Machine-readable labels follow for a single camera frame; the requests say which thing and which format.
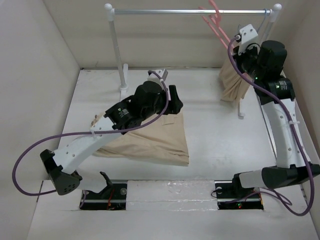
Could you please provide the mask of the pink plastic hanger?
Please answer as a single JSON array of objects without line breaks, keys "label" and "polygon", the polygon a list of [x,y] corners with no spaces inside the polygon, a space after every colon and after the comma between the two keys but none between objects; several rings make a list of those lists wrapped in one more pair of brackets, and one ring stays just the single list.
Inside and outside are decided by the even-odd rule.
[{"label": "pink plastic hanger", "polygon": [[210,27],[210,29],[213,31],[216,37],[220,40],[222,45],[227,49],[230,43],[230,39],[220,26],[222,18],[220,10],[214,0],[208,0],[208,2],[215,10],[215,13],[210,14],[207,17],[204,15],[202,15],[201,17],[205,21],[205,23]]}]

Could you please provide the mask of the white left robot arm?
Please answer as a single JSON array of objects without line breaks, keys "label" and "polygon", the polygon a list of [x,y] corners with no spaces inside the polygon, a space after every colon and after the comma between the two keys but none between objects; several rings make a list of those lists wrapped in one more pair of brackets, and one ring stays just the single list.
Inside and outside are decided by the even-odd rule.
[{"label": "white left robot arm", "polygon": [[164,88],[161,82],[150,80],[139,85],[133,95],[106,110],[88,134],[82,133],[63,148],[46,149],[40,154],[56,192],[63,196],[78,188],[82,177],[77,168],[95,151],[125,135],[128,130],[139,129],[149,117],[176,115],[182,107],[175,85]]}]

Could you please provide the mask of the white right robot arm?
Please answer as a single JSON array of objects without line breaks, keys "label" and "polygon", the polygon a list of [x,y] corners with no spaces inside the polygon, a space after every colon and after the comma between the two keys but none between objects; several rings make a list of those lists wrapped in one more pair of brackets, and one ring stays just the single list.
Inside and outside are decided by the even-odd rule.
[{"label": "white right robot arm", "polygon": [[234,175],[231,191],[243,197],[250,188],[278,189],[302,184],[320,174],[319,164],[302,153],[302,138],[295,111],[292,82],[282,74],[287,57],[285,45],[266,40],[235,47],[237,69],[253,80],[254,91],[267,115],[276,148],[276,165]]}]

